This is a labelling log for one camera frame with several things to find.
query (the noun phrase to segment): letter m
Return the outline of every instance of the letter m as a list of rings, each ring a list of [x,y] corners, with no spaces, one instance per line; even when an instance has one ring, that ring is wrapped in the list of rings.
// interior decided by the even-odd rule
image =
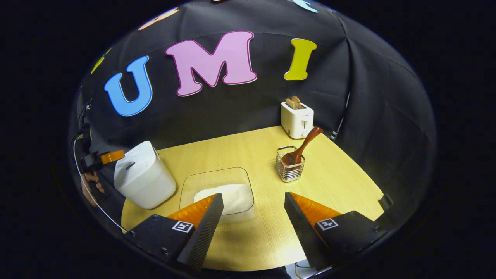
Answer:
[[[213,54],[194,40],[187,40],[169,47],[166,55],[174,58],[179,77],[179,96],[200,92],[202,85],[194,80],[195,71],[210,87],[217,85],[220,72],[226,64],[225,84],[241,84],[256,80],[251,70],[249,42],[254,37],[248,31],[229,32],[222,36]]]

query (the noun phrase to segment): wooden table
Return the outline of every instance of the wooden table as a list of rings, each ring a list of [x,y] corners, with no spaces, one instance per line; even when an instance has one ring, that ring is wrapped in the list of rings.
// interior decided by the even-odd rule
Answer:
[[[356,210],[371,220],[384,212],[378,202],[382,191],[322,134],[304,151],[306,162],[301,178],[283,182],[275,168],[276,149],[299,147],[302,143],[303,139],[292,139],[281,126],[276,126],[158,150],[178,189],[150,210],[126,199],[122,226],[131,230],[152,214],[168,216],[178,211],[183,182],[189,175],[231,167],[242,167],[248,173],[255,218],[218,225],[205,268],[256,271],[304,260],[305,254],[284,210],[285,192],[294,192],[341,213]]]

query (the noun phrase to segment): letter i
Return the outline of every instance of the letter i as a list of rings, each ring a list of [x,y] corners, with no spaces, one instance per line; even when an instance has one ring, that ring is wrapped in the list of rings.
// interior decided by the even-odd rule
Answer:
[[[293,39],[291,44],[295,47],[293,61],[289,71],[284,74],[285,80],[304,80],[309,75],[307,66],[309,64],[311,52],[317,48],[317,44],[305,39]]]

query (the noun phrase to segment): toast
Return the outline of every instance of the toast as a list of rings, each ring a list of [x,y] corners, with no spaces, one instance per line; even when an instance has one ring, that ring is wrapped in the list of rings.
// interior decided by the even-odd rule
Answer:
[[[296,104],[296,107],[301,110],[302,105],[300,104],[300,99],[296,96],[291,97],[291,100]]]
[[[293,100],[291,99],[286,99],[286,105],[288,105],[288,107],[292,108],[292,109],[296,109],[296,103],[293,102]]]

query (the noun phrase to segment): sugar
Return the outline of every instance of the sugar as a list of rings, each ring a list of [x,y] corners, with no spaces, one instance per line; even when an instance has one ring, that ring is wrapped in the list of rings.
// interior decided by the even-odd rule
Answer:
[[[222,194],[224,210],[222,215],[246,211],[253,204],[253,196],[246,184],[228,184],[215,188],[205,189],[196,193],[193,202],[197,202],[215,193]]]

